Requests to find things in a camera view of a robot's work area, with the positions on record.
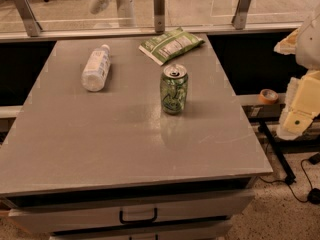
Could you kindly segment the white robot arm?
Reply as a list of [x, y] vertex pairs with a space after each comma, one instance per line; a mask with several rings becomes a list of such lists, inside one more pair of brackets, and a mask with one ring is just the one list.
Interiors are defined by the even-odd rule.
[[279, 138], [294, 140], [320, 114], [320, 5], [298, 29], [278, 42], [274, 50], [284, 55], [294, 54], [296, 63], [307, 69], [300, 79], [290, 79], [276, 130]]

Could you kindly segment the white and yellow gripper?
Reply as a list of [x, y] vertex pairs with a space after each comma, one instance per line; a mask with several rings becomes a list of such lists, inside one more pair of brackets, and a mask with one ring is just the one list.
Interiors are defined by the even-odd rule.
[[277, 136], [294, 140], [303, 135], [320, 114], [320, 72], [309, 70], [301, 79], [292, 77], [287, 86]]

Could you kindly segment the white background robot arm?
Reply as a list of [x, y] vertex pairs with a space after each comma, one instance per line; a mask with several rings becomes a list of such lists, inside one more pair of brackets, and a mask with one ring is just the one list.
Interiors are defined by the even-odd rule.
[[110, 5], [116, 11], [119, 27], [135, 27], [134, 0], [90, 0], [89, 12], [93, 15], [100, 14]]

